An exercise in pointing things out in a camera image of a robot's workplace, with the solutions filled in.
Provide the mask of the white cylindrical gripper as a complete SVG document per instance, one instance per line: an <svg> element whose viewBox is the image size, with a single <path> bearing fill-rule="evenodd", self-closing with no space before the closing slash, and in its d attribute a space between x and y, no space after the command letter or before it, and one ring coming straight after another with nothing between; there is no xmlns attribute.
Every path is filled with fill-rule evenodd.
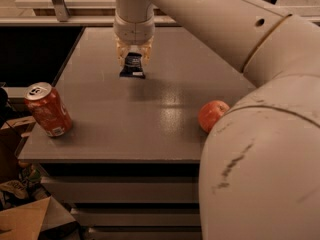
<svg viewBox="0 0 320 240"><path fill-rule="evenodd" d="M119 12L115 13L113 29L116 34L116 53L120 66L125 64L131 46L140 45L142 65L146 66L151 57L155 32L154 12L136 14L132 19L125 19Z"/></svg>

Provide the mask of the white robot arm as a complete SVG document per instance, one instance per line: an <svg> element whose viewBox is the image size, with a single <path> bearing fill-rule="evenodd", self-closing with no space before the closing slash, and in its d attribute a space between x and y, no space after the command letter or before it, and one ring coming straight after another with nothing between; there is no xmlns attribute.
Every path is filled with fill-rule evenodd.
<svg viewBox="0 0 320 240"><path fill-rule="evenodd" d="M255 85L208 135L203 240L320 240L319 28L261 0L148 0ZM116 0L124 41L140 0Z"/></svg>

